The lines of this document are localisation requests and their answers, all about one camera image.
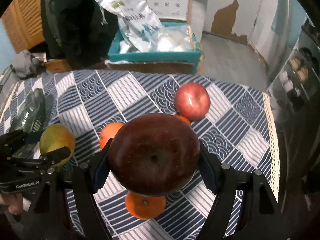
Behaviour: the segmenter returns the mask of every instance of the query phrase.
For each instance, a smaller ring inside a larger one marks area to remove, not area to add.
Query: wooden shutter
[[[13,0],[2,20],[17,53],[44,41],[40,0]]]

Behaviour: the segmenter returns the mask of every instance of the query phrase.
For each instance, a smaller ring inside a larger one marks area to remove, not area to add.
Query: human hand
[[[22,194],[0,194],[0,204],[7,205],[12,215],[19,215],[23,212]]]

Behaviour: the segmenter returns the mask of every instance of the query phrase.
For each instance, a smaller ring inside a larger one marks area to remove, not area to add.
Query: white basket
[[[159,19],[187,21],[189,0],[147,0]]]

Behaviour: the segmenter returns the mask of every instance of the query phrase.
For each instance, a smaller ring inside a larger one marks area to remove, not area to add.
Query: dark red apple
[[[189,120],[205,117],[210,108],[208,92],[198,83],[187,83],[180,87],[174,101],[179,114]]]
[[[109,148],[109,165],[128,190],[160,196],[188,184],[198,165],[193,129],[169,114],[145,114],[126,123]]]

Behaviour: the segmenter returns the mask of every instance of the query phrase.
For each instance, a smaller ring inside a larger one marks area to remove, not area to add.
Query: brown stain on wall
[[[214,15],[211,32],[218,36],[247,44],[247,35],[237,36],[236,33],[232,33],[232,28],[236,22],[236,11],[238,8],[239,3],[237,0],[234,0],[232,4],[219,9]]]

